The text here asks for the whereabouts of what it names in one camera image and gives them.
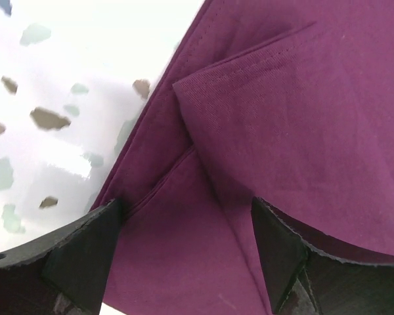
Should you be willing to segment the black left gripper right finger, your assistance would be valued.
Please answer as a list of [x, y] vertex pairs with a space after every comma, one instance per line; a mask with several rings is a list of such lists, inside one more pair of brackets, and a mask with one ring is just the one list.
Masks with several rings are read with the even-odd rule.
[[296, 220], [261, 198], [252, 223], [273, 314], [394, 314], [394, 256]]

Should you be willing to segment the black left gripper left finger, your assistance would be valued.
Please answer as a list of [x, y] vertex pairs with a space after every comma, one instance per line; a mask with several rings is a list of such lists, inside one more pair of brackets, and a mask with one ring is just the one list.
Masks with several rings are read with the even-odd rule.
[[99, 314], [122, 224], [112, 200], [0, 252], [0, 315]]

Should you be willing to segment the purple cloth wrap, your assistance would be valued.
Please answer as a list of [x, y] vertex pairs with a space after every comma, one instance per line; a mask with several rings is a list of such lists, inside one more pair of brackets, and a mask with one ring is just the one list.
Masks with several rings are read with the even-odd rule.
[[394, 1], [206, 1], [97, 204], [127, 209], [104, 302], [269, 314], [253, 197], [394, 255]]

